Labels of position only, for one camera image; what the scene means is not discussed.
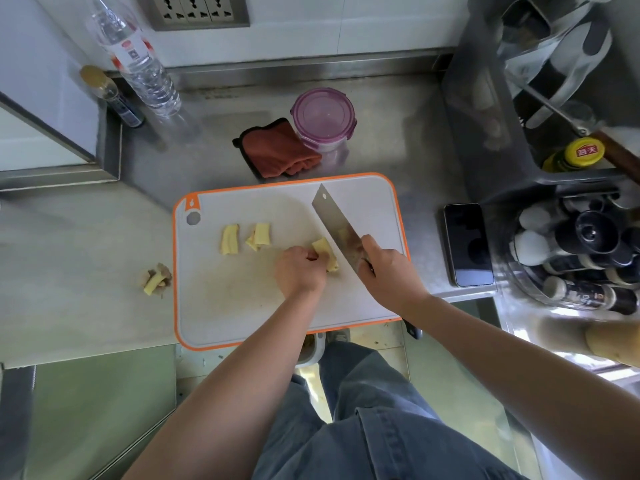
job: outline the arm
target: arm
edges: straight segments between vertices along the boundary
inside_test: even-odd
[[[360,279],[384,307],[439,341],[534,436],[588,479],[638,478],[640,401],[425,290],[405,256],[362,238]]]
[[[327,259],[300,247],[282,254],[283,304],[188,396],[124,480],[251,477],[316,313]]]

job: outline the smartphone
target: smartphone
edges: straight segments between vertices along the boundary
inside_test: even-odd
[[[460,287],[492,284],[491,255],[480,205],[446,205],[444,226],[453,284]]]

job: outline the knife handle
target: knife handle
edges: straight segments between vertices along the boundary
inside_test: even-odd
[[[371,270],[371,272],[375,276],[376,272],[373,269],[373,265],[371,264],[371,261],[369,261],[369,258],[368,257],[363,257],[363,259],[369,265],[369,269]],[[402,319],[402,321],[404,322],[404,325],[406,327],[406,332],[409,335],[411,335],[416,340],[420,340],[422,338],[422,330],[421,329],[419,329],[418,327],[416,327],[416,326],[412,325],[411,323],[407,322],[407,320],[405,320],[404,318]]]

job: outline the electrical outlet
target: electrical outlet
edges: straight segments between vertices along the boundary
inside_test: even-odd
[[[186,25],[187,16],[180,0],[153,0],[165,25]]]
[[[211,15],[211,21],[217,22],[233,22],[234,10],[231,7],[230,0],[205,0]]]
[[[245,0],[138,0],[156,31],[248,27]]]
[[[211,15],[204,0],[180,0],[188,23],[211,24]]]

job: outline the hand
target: hand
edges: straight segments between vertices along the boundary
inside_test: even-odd
[[[285,298],[299,292],[318,293],[326,284],[329,255],[295,246],[284,251],[276,262],[276,282]]]
[[[369,234],[362,237],[362,245],[375,274],[368,263],[362,260],[358,276],[380,305],[405,317],[411,309],[430,297],[406,256],[395,249],[381,249]]]

